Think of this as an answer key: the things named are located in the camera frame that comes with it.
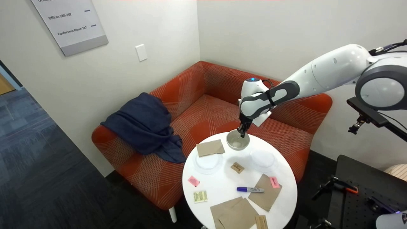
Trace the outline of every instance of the purple marker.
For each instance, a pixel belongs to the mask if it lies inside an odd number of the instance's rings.
[[[262,188],[237,187],[239,192],[264,192]]]

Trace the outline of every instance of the sofa leg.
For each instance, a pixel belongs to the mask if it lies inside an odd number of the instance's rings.
[[[177,215],[175,214],[175,207],[172,207],[169,209],[170,211],[170,216],[173,222],[177,222]]]

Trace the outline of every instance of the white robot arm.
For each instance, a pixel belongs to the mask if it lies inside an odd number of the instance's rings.
[[[367,51],[356,44],[343,46],[309,62],[271,89],[260,79],[245,80],[239,100],[239,133],[244,137],[252,122],[259,126],[280,103],[345,84],[355,84],[356,97],[369,108],[406,109],[407,53],[376,54],[382,50]]]

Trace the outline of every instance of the patterned upholstery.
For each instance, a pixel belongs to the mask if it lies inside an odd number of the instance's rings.
[[[237,99],[243,81],[251,77],[265,79],[198,62],[151,92],[172,114],[171,126],[183,139],[185,156],[205,138],[238,126]],[[260,127],[252,125],[249,133],[278,149],[299,181],[313,134],[331,105],[332,99],[324,94],[285,103],[273,110],[272,119]],[[155,154],[140,155],[103,126],[95,129],[92,141],[113,167],[159,208],[169,209],[181,198],[183,164],[163,161]]]

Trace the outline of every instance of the wall sign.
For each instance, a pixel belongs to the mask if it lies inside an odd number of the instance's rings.
[[[65,56],[109,43],[92,0],[31,0]]]

